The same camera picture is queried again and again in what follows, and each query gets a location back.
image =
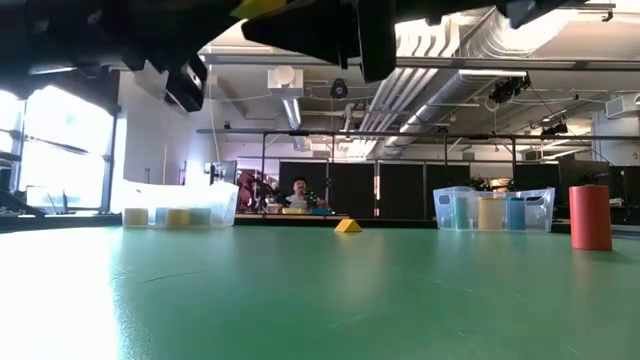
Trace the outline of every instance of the yellow cup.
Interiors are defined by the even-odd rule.
[[[478,199],[478,230],[501,230],[504,201],[501,198]]]

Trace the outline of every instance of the man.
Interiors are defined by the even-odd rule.
[[[287,197],[287,201],[291,202],[290,209],[307,209],[307,197],[305,191],[307,190],[307,180],[302,176],[299,176],[293,180],[293,195]],[[318,207],[326,207],[326,201],[318,199]]]

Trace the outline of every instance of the security camera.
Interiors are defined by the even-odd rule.
[[[344,79],[336,79],[331,86],[331,92],[329,93],[334,99],[344,99],[349,95],[349,89]]]

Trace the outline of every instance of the plastic storage container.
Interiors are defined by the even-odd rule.
[[[551,231],[555,189],[493,193],[469,187],[433,191],[440,229]]]
[[[238,187],[232,184],[194,188],[126,182],[123,189],[124,227],[225,228],[235,221]]]

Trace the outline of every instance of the desk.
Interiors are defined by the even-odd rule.
[[[0,235],[0,359],[636,359],[640,242],[236,226]]]

